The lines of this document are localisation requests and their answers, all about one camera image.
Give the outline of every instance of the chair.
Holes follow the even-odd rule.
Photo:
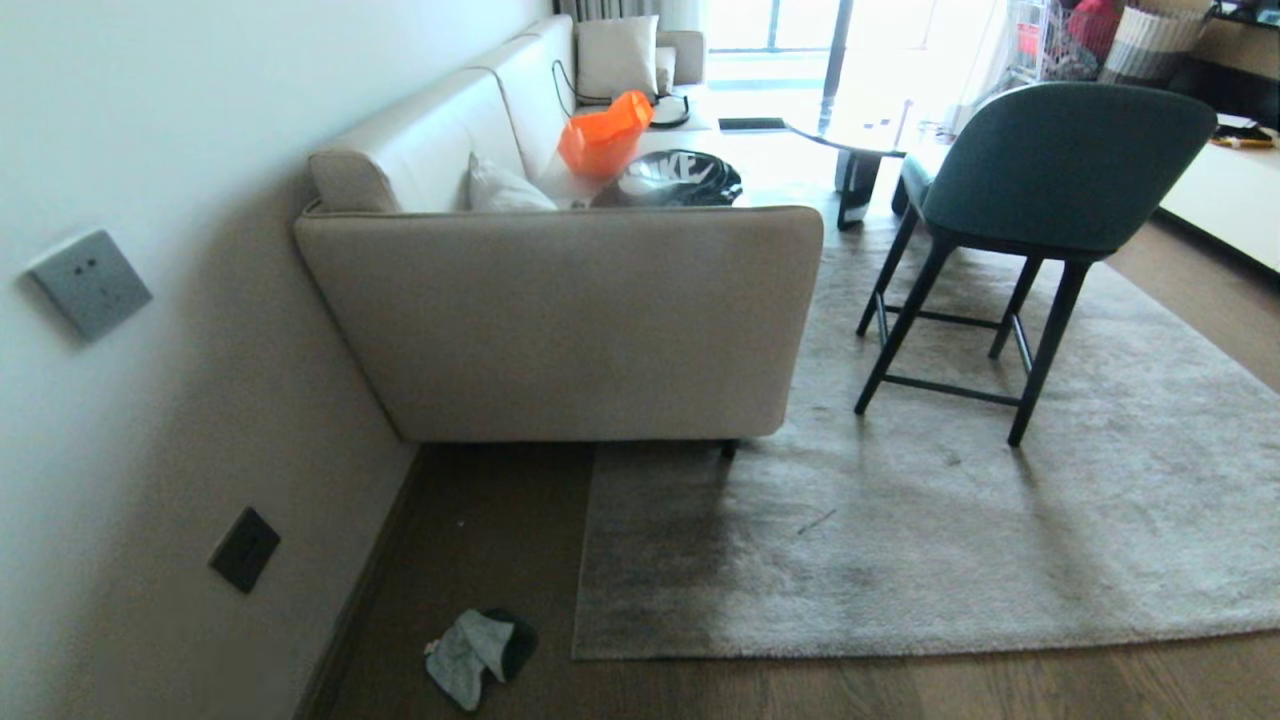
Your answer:
[[[867,411],[882,382],[1011,405],[1018,414],[1009,445],[1018,447],[1089,268],[1142,227],[1216,123],[1207,105],[1170,92],[1044,83],[993,99],[945,158],[909,155],[895,196],[895,205],[906,201],[906,214],[858,325],[864,336],[878,320],[881,355],[854,411]],[[906,302],[886,305],[884,290],[922,220],[932,240],[928,259]],[[956,247],[1027,259],[1000,322],[922,310]],[[1033,356],[1018,314],[1044,260],[1065,268]],[[891,332],[886,313],[899,314]],[[890,374],[916,318],[993,329],[992,359],[1012,334],[1028,375],[1021,397]]]

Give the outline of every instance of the beige sofa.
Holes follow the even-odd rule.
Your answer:
[[[701,36],[663,42],[676,82],[698,86]],[[566,208],[600,188],[556,154],[554,58],[572,72],[566,17],[312,155],[298,247],[375,393],[424,442],[773,433],[818,270],[814,210],[467,211],[471,151]],[[732,163],[719,140],[650,131],[640,150]]]

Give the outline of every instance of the wall socket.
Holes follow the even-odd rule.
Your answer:
[[[238,591],[248,594],[257,577],[280,544],[280,536],[252,507],[246,507],[221,544],[214,551],[209,566],[227,578]]]
[[[151,291],[106,231],[45,258],[31,275],[87,340],[97,340],[151,301]]]

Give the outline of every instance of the orange plastic bag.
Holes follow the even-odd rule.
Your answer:
[[[613,178],[626,169],[636,141],[653,122],[653,106],[639,90],[623,92],[609,109],[568,119],[559,154],[575,176]]]

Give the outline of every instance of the throw pillow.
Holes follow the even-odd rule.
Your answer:
[[[477,213],[517,210],[556,210],[543,191],[518,174],[471,154],[471,182],[467,187],[471,209]]]
[[[676,49],[659,47],[654,51],[658,64],[658,95],[671,95],[671,88],[676,85]]]
[[[657,95],[657,42],[658,15],[577,23],[577,94],[600,105],[628,90]]]

